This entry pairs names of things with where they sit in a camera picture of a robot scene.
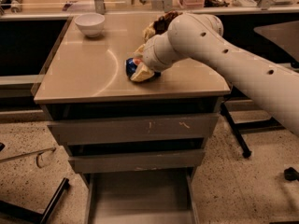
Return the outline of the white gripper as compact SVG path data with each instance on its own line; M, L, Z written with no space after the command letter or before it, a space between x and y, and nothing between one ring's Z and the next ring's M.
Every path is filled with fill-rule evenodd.
M156 35L145 45L140 45L134 51L134 57L137 59L143 57L143 63L133 64L133 74L130 79L133 82L143 82L152 78L155 75L154 72L169 69L174 63L175 52L165 35Z

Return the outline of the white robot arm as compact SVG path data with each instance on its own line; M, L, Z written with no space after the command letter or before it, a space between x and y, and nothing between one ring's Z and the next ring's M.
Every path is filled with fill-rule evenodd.
M143 82L191 58L215 70L282 126L299 135L299 74L222 36L222 22L214 15L179 15L165 33L154 35L126 60L126 74L133 82Z

